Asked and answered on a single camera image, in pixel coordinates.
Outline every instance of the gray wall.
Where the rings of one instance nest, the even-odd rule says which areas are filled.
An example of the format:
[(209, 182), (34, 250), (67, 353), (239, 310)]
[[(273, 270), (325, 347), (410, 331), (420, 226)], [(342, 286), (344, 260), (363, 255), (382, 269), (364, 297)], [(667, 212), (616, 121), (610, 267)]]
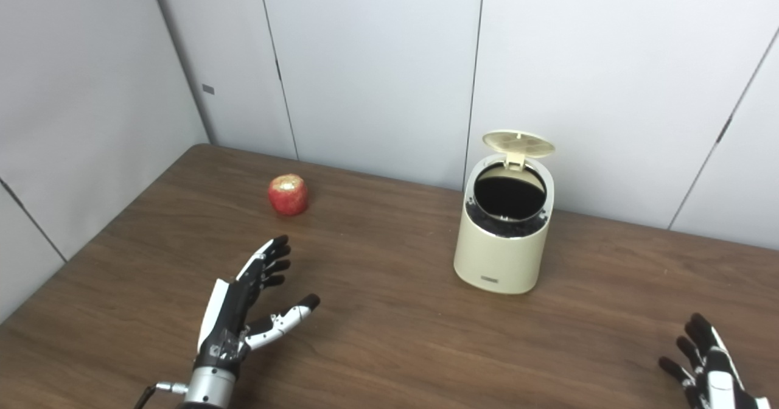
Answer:
[[(216, 88), (195, 93), (220, 144), (460, 189), (490, 154), (484, 132), (530, 131), (557, 145), (543, 162), (559, 208), (779, 248), (755, 235), (776, 215), (712, 220), (722, 204), (775, 211), (773, 181), (752, 185), (760, 203), (746, 207), (740, 192), (704, 196), (722, 185), (710, 176), (719, 156), (759, 175), (753, 158), (779, 154), (770, 142), (747, 149), (739, 129), (722, 140), (742, 147), (706, 163), (731, 115), (756, 131), (775, 120), (771, 103), (733, 113), (779, 0), (166, 1), (191, 81)], [(248, 92), (234, 87), (246, 67), (263, 79)], [(688, 194), (712, 215), (683, 208)], [(760, 220), (744, 229), (748, 218)]]
[(2, 320), (206, 135), (156, 0), (0, 0), (0, 30), (0, 179), (29, 213), (0, 193)]

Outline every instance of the brown tabletop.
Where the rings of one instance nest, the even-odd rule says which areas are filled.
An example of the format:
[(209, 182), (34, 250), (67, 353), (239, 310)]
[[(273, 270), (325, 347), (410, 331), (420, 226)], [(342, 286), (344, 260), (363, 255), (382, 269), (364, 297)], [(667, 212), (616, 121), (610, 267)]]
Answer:
[[(278, 217), (270, 180), (310, 209)], [(0, 326), (0, 406), (132, 407), (186, 382), (214, 279), (288, 234), (287, 282), (250, 319), (322, 304), (252, 353), (232, 407), (687, 407), (657, 357), (692, 312), (779, 404), (779, 252), (556, 211), (527, 295), (452, 268), (461, 193), (198, 145)], [(147, 407), (174, 407), (158, 393)]]

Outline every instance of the black cable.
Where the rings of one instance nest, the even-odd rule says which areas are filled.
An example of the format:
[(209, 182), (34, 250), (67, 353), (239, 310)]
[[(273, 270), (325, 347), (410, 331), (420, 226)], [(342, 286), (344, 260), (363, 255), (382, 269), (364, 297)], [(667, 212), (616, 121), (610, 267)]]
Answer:
[(141, 397), (138, 399), (138, 403), (136, 403), (136, 406), (134, 409), (141, 409), (145, 406), (148, 399), (151, 398), (154, 391), (156, 391), (156, 384), (152, 386), (147, 386), (147, 389), (144, 390), (144, 393), (141, 394)]

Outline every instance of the trash can lid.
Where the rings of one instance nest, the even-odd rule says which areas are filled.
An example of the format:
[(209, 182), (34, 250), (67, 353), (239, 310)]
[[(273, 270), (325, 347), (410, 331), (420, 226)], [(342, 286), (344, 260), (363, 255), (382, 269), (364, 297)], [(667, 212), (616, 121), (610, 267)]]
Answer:
[(491, 149), (506, 154), (506, 162), (524, 168), (525, 157), (541, 158), (554, 153), (554, 145), (528, 132), (500, 130), (487, 132), (481, 140)]

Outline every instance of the cream trash can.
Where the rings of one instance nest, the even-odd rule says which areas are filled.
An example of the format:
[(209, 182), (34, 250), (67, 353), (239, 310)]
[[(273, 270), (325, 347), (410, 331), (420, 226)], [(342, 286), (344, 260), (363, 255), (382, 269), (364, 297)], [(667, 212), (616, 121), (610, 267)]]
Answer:
[(482, 138), (496, 155), (473, 168), (465, 186), (454, 270), (496, 293), (525, 293), (538, 280), (554, 204), (554, 182), (531, 158), (554, 152), (543, 138), (493, 131)]

